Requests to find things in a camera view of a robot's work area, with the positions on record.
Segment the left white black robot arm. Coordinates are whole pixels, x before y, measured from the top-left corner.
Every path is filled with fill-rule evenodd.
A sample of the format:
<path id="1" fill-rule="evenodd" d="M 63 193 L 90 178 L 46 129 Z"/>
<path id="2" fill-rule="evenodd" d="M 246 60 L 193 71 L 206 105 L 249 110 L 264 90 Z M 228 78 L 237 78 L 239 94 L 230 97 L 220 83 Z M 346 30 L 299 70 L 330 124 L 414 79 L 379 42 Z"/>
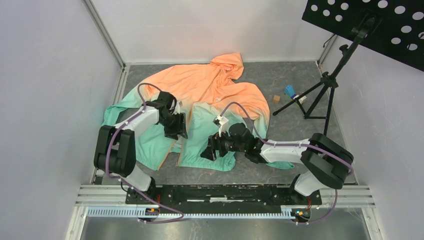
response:
<path id="1" fill-rule="evenodd" d="M 164 136 L 150 137 L 160 144 L 156 152 L 188 137 L 185 113 L 180 111 L 176 97 L 166 91 L 160 91 L 155 100 L 144 101 L 122 122 L 101 126 L 93 159 L 96 169 L 128 183 L 131 192 L 138 191 L 137 196 L 145 204 L 156 200 L 157 190 L 155 180 L 136 165 L 136 140 L 146 130 L 157 130 L 159 126 Z"/>

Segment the orange and mint hooded jacket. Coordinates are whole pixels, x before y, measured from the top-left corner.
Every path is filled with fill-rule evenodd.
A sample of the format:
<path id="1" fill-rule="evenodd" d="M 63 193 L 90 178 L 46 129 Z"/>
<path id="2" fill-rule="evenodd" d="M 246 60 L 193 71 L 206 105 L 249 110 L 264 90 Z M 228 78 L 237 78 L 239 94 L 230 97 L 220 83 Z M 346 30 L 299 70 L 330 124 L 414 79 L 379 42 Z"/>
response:
<path id="1" fill-rule="evenodd" d="M 120 102 L 109 106 L 103 124 L 114 125 L 121 112 L 155 100 L 159 91 L 169 92 L 181 103 L 188 137 L 176 141 L 165 137 L 162 125 L 152 125 L 135 141 L 137 161 L 156 171 L 175 152 L 179 153 L 179 167 L 230 171 L 236 164 L 233 152 L 215 161 L 201 157 L 208 137 L 218 131 L 213 119 L 224 114 L 231 124 L 236 124 L 250 118 L 256 128 L 254 135 L 262 138 L 267 135 L 270 120 L 269 105 L 259 88 L 253 83 L 238 82 L 243 70 L 239 53 L 216 56 L 208 64 L 166 68 L 145 78 L 142 86 L 134 87 Z"/>

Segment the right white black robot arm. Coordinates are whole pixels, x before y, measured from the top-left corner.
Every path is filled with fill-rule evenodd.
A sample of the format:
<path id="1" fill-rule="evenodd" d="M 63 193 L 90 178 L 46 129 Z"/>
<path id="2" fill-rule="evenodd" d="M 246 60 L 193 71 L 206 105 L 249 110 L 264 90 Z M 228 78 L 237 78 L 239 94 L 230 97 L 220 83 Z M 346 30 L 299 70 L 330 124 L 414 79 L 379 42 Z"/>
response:
<path id="1" fill-rule="evenodd" d="M 202 158 L 215 161 L 230 152 L 243 153 L 255 164 L 297 163 L 307 172 L 296 177 L 289 189 L 289 199 L 302 204 L 322 188 L 340 190 L 351 174 L 354 156 L 326 135 L 314 133 L 298 141 L 274 141 L 255 137 L 243 123 L 219 131 L 207 139 Z"/>

